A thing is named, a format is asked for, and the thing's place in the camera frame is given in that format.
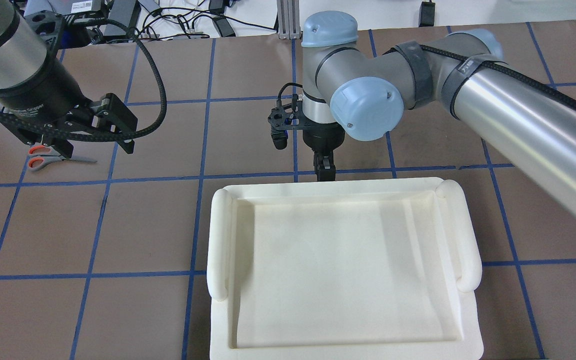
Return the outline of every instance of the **white tray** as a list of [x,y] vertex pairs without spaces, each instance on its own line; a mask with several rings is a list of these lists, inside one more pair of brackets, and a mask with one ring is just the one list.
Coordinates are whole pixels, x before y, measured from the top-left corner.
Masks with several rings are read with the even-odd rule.
[[212,360],[476,360],[482,261],[437,177],[233,185],[212,199]]

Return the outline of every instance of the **black cable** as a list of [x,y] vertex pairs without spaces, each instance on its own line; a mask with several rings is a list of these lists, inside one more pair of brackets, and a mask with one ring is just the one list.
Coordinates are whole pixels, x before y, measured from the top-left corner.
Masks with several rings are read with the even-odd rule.
[[139,37],[139,36],[141,36],[142,34],[144,34],[144,32],[146,32],[146,33],[148,34],[148,37],[150,38],[150,37],[151,37],[151,34],[150,34],[150,31],[149,31],[149,30],[152,30],[154,33],[156,33],[155,29],[153,28],[153,24],[154,24],[154,23],[157,23],[157,22],[160,21],[160,20],[165,20],[165,21],[170,22],[168,19],[177,19],[177,17],[174,16],[174,14],[161,14],[160,16],[157,16],[157,17],[154,18],[152,21],[150,21],[146,26],[144,26],[144,28],[142,28],[142,29],[140,30],[140,32],[137,34],[137,36]]
[[281,107],[282,105],[282,94],[284,93],[284,91],[286,90],[286,88],[288,87],[297,87],[297,88],[304,88],[304,85],[302,84],[297,84],[297,82],[286,82],[286,84],[284,84],[281,87],[281,90],[279,90],[279,94],[277,94],[277,107]]
[[195,23],[197,22],[197,20],[199,18],[208,18],[208,19],[212,20],[213,23],[215,23],[215,19],[212,16],[210,16],[209,14],[201,13],[201,14],[198,14],[197,16],[195,16],[194,18],[192,18],[192,29],[197,29],[195,27]]
[[[191,10],[188,11],[187,13],[181,14],[181,15],[182,15],[182,16],[184,17],[184,19],[185,19],[186,16],[189,16],[190,14],[194,13],[195,10],[199,10],[199,7],[201,7],[205,2],[206,2],[206,0],[202,0],[201,2],[199,2],[199,3],[195,6],[195,9],[191,9]],[[159,15],[157,15],[157,16],[158,16],[158,17],[161,17],[161,16],[164,15],[164,14],[162,14],[163,10],[167,10],[167,9],[169,9],[169,7],[160,7],[160,8],[158,8],[158,9],[154,9],[153,11],[147,13],[146,16],[143,18],[143,21],[142,21],[142,23],[141,23],[141,32],[144,32],[144,29],[146,28],[146,21],[148,20],[148,18],[150,18],[150,16],[153,16],[153,15],[159,13]]]
[[162,76],[160,75],[159,70],[157,69],[157,65],[151,56],[151,53],[148,51],[148,48],[142,43],[137,35],[135,35],[135,31],[138,31],[135,27],[126,27],[123,23],[111,19],[94,19],[89,20],[85,23],[81,23],[82,27],[96,27],[98,25],[115,25],[126,32],[128,38],[134,41],[137,44],[137,47],[141,50],[144,57],[148,61],[152,73],[155,77],[155,81],[157,83],[157,88],[159,91],[159,114],[157,115],[157,119],[151,123],[151,125],[137,131],[133,132],[124,132],[120,134],[78,134],[73,132],[68,132],[59,129],[49,129],[44,126],[39,126],[35,123],[30,123],[23,119],[20,119],[13,114],[6,114],[0,111],[0,123],[3,125],[14,126],[19,129],[28,130],[30,132],[43,134],[48,137],[52,137],[54,139],[62,139],[62,140],[69,140],[69,141],[83,141],[83,142],[118,142],[118,141],[127,141],[131,139],[137,139],[144,137],[148,134],[151,134],[155,130],[160,127],[166,117],[167,111],[167,99],[166,99],[166,89],[164,88],[164,83],[162,80]]
[[[157,10],[186,10],[186,11],[190,10],[191,12],[198,12],[198,13],[201,13],[201,14],[212,14],[209,10],[191,9],[190,7],[178,7],[178,6],[160,7],[160,8],[157,9]],[[145,24],[145,23],[146,23],[146,20],[147,20],[148,18],[150,18],[150,16],[152,16],[155,12],[156,12],[156,11],[151,11],[151,12],[149,12],[149,13],[146,15],[146,18],[143,19],[143,23]],[[239,19],[237,19],[237,18],[233,18],[233,17],[231,17],[231,16],[226,16],[225,14],[221,14],[220,17],[226,18],[226,19],[228,19],[228,20],[232,20],[232,21],[234,21],[234,22],[236,22],[236,23],[240,23],[240,24],[243,24],[243,25],[248,25],[249,27],[256,27],[256,28],[261,28],[261,29],[266,29],[266,30],[272,30],[273,32],[275,32],[275,29],[274,29],[274,28],[272,28],[272,27],[267,27],[267,26],[264,26],[264,25],[259,25],[258,23],[245,22],[245,21],[239,20]]]
[[[442,57],[447,57],[447,58],[459,60],[460,62],[464,62],[468,59],[467,56],[455,54],[454,52],[442,50],[441,48],[435,48],[435,47],[431,47],[428,45],[420,45],[420,47],[422,50],[427,51],[429,53],[441,55]],[[542,84],[541,82],[533,79],[532,77],[526,76],[521,72],[514,71],[511,68],[507,68],[505,66],[502,66],[498,63],[494,63],[491,61],[484,61],[481,64],[481,66],[495,70],[495,71],[499,71],[499,73],[502,73],[504,75],[508,75],[511,78],[519,80],[520,82],[532,87],[533,89],[536,89],[537,91],[544,93],[544,95],[548,96],[549,98],[553,99],[554,101],[557,101],[558,103],[561,103],[561,104],[569,107],[570,109],[576,111],[576,100],[574,100],[574,98],[571,98],[570,96],[568,96],[568,95],[566,95],[560,91],[557,91],[556,89],[553,89],[546,84]]]
[[192,39],[191,36],[199,36],[199,39],[210,39],[210,35],[208,35],[208,34],[188,34],[188,33],[181,34],[180,33],[180,34],[174,34],[174,35],[169,35],[169,36],[163,36],[163,37],[156,38],[156,39],[150,39],[149,41],[164,41],[166,39],[173,39],[176,37],[189,37],[188,39]]

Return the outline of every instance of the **orange scissor handle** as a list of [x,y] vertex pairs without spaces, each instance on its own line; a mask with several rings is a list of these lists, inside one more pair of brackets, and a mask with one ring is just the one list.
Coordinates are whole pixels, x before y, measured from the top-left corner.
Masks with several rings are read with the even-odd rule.
[[52,151],[51,148],[43,145],[35,145],[28,150],[28,155],[46,154]]
[[45,162],[43,157],[33,157],[32,159],[28,160],[28,167],[30,169],[36,169],[42,166]]

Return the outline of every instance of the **black strap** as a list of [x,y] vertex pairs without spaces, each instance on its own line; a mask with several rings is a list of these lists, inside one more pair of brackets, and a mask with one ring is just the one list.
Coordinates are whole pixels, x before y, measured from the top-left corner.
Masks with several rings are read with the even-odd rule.
[[441,87],[441,104],[444,109],[448,110],[451,116],[457,120],[459,120],[457,115],[455,115],[455,98],[457,97],[457,93],[466,80],[470,79],[484,62],[506,64],[506,62],[496,58],[492,54],[473,55],[454,68],[443,82],[443,86]]
[[423,107],[433,100],[433,73],[419,43],[406,41],[395,45],[386,54],[398,52],[406,59],[414,82],[414,105],[410,110]]
[[319,79],[320,76],[320,70],[322,70],[322,66],[324,66],[324,63],[330,59],[330,57],[332,57],[334,54],[337,54],[340,51],[344,51],[344,50],[354,50],[354,51],[359,51],[358,48],[356,47],[348,47],[348,46],[344,46],[344,47],[338,47],[334,50],[332,50],[331,52],[328,53],[328,55],[326,55],[323,59],[321,59],[321,61],[319,62],[319,65],[317,66],[317,70],[315,71],[315,86],[317,87],[317,80]]

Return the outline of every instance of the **black power cord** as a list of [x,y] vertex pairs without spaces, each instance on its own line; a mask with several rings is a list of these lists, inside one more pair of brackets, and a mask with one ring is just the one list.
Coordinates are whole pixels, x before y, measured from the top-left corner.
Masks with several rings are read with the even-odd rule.
[[297,87],[297,88],[304,88],[304,86],[302,84],[297,84],[297,82],[286,82],[286,84],[284,84],[281,89],[279,90],[279,93],[277,94],[277,107],[281,107],[282,105],[282,94],[284,93],[284,91],[286,91],[286,89],[288,87]]
[[[199,16],[201,16],[201,14],[206,15],[206,16],[208,16],[209,18],[212,18],[212,16],[209,15],[209,14],[212,14],[209,10],[201,10],[201,9],[196,9],[196,8],[193,9],[193,8],[191,8],[191,7],[178,7],[178,6],[160,7],[159,9],[157,9],[157,10],[155,10],[155,11],[151,11],[151,12],[149,12],[149,13],[146,15],[146,17],[143,19],[143,22],[142,22],[141,32],[140,32],[138,35],[141,35],[141,34],[144,32],[144,30],[146,29],[146,27],[147,27],[147,26],[146,26],[146,21],[148,20],[148,18],[150,18],[151,16],[153,16],[153,15],[155,15],[155,14],[157,14],[158,12],[161,12],[161,11],[163,11],[163,10],[184,10],[184,11],[189,11],[189,13],[183,14],[184,16],[187,16],[187,15],[189,15],[189,14],[192,14],[192,13],[194,13],[194,12],[197,12],[197,13],[199,13],[199,14],[195,15],[193,18],[190,19],[193,24],[195,23],[195,20],[196,20],[197,18],[199,18]],[[276,30],[275,30],[274,28],[272,28],[272,27],[267,27],[267,26],[264,26],[264,25],[259,25],[258,23],[245,22],[245,21],[239,20],[239,19],[237,19],[237,18],[233,18],[233,17],[231,17],[231,16],[226,16],[225,14],[220,15],[220,18],[226,18],[226,19],[232,20],[232,21],[234,21],[234,22],[236,22],[236,23],[240,23],[240,24],[243,24],[243,25],[248,25],[249,27],[256,27],[256,28],[266,29],[266,30],[271,30],[271,31],[273,31],[273,32],[276,32]]]
[[[460,62],[464,62],[468,59],[467,56],[455,54],[454,52],[442,50],[441,48],[436,48],[436,47],[432,47],[432,46],[428,46],[428,45],[420,45],[420,47],[422,50],[427,51],[429,53],[441,55],[442,57],[447,57],[447,58],[459,60]],[[520,82],[522,82],[526,85],[529,85],[530,87],[536,89],[537,91],[544,93],[544,95],[548,96],[549,98],[553,99],[554,101],[557,101],[558,103],[561,103],[561,104],[569,107],[570,109],[576,111],[576,100],[574,100],[574,98],[571,98],[570,96],[568,96],[568,95],[566,95],[560,91],[557,91],[556,89],[553,89],[548,85],[542,84],[541,82],[533,79],[532,77],[526,76],[521,72],[514,71],[511,68],[507,68],[505,66],[502,66],[498,63],[494,63],[491,61],[484,61],[481,64],[481,66],[483,66],[485,68],[492,69],[494,71],[499,71],[499,73],[502,73],[502,74],[510,76],[511,78],[517,79]]]
[[141,137],[145,137],[148,134],[151,134],[155,130],[160,127],[166,117],[167,111],[167,99],[166,99],[166,89],[164,88],[164,83],[162,80],[162,75],[160,75],[160,71],[157,69],[157,65],[151,56],[151,53],[148,51],[144,43],[142,43],[137,35],[135,35],[134,31],[137,31],[136,28],[126,27],[123,23],[110,20],[110,19],[97,19],[97,20],[89,20],[87,22],[81,23],[82,27],[97,27],[98,25],[115,25],[126,32],[128,38],[134,41],[137,44],[137,47],[143,53],[144,57],[148,61],[150,68],[152,70],[153,75],[155,76],[155,81],[157,82],[157,88],[159,91],[159,114],[155,121],[151,123],[151,125],[137,131],[133,132],[124,132],[120,134],[77,134],[73,132],[68,132],[59,129],[49,129],[47,127],[37,125],[35,123],[31,123],[20,119],[13,114],[6,114],[0,111],[0,123],[3,125],[14,126],[20,129],[28,130],[30,132],[43,134],[48,137],[52,137],[54,139],[62,139],[62,140],[69,140],[69,141],[82,141],[82,142],[118,142],[118,141],[128,141],[132,139],[137,139]]

